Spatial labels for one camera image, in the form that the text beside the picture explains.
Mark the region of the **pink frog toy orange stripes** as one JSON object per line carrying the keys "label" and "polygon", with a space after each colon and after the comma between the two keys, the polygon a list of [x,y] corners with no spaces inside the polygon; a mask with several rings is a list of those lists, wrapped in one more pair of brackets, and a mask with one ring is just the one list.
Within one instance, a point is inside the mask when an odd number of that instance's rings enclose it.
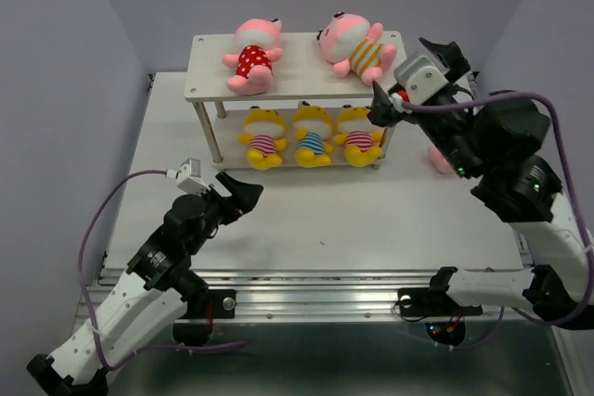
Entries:
{"label": "pink frog toy orange stripes", "polygon": [[337,12],[316,35],[323,58],[338,77],[355,74],[363,84],[378,82],[392,67],[398,49],[382,44],[383,26],[366,18]]}

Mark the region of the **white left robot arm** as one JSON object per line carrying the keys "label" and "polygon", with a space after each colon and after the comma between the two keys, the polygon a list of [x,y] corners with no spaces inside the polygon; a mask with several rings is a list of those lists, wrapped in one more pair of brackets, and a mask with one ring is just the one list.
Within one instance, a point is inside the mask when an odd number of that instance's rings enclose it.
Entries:
{"label": "white left robot arm", "polygon": [[207,283],[191,269],[191,260],[218,229],[251,212],[264,192],[226,172],[216,180],[220,195],[206,184],[190,161],[178,169],[148,170],[175,181],[182,190],[161,225],[141,245],[98,307],[81,287],[87,320],[62,345],[35,355],[27,371],[47,395],[105,395],[108,376],[144,351],[151,340],[181,315],[200,314]]}

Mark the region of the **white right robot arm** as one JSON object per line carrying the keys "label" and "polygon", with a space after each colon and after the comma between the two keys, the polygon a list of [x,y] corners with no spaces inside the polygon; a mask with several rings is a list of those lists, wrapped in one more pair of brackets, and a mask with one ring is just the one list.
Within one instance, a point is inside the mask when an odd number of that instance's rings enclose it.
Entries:
{"label": "white right robot arm", "polygon": [[515,271],[444,266],[427,287],[402,292],[406,317],[478,315],[510,308],[542,325],[593,327],[593,246],[568,169],[540,157],[561,126],[552,103],[530,92],[499,91],[459,102],[455,84],[470,69],[456,43],[424,43],[394,70],[395,83],[374,83],[368,119],[380,127],[417,125],[454,173],[476,179],[472,195],[528,243],[533,265]]}

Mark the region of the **pink frog toy polka dots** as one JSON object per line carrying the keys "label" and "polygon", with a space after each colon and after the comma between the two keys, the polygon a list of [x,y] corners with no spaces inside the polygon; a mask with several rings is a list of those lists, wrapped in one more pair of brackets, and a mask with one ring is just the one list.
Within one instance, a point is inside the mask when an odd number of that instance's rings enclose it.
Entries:
{"label": "pink frog toy polka dots", "polygon": [[283,56],[280,47],[282,21],[248,19],[235,31],[230,53],[222,57],[233,75],[226,87],[234,94],[252,96],[266,93],[274,83],[273,63]]}

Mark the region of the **yellow frog toy blue stripes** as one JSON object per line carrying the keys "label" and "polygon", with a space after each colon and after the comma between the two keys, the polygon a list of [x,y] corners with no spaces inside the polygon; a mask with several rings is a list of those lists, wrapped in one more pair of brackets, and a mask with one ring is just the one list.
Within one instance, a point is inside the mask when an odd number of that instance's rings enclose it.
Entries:
{"label": "yellow frog toy blue stripes", "polygon": [[329,142],[333,136],[333,122],[325,109],[301,101],[293,117],[296,148],[294,158],[303,168],[331,165],[330,154],[334,147]]}

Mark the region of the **yellow frog toy red stripes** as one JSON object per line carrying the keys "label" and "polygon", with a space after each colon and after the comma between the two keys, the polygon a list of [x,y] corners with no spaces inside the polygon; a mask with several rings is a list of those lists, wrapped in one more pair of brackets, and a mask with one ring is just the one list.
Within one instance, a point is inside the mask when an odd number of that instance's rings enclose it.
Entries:
{"label": "yellow frog toy red stripes", "polygon": [[336,120],[333,141],[343,147],[346,161],[358,168],[372,164],[382,155],[383,129],[369,120],[369,113],[370,106],[344,105]]}

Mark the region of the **yellow frog toy pink stripes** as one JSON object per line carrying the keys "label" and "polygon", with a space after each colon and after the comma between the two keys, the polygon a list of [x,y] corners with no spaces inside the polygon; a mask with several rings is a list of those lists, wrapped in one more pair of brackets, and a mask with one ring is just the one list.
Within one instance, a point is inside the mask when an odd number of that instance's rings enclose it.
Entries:
{"label": "yellow frog toy pink stripes", "polygon": [[287,124],[273,109],[252,106],[238,141],[246,147],[246,160],[255,170],[267,171],[283,163],[281,152],[288,146]]}

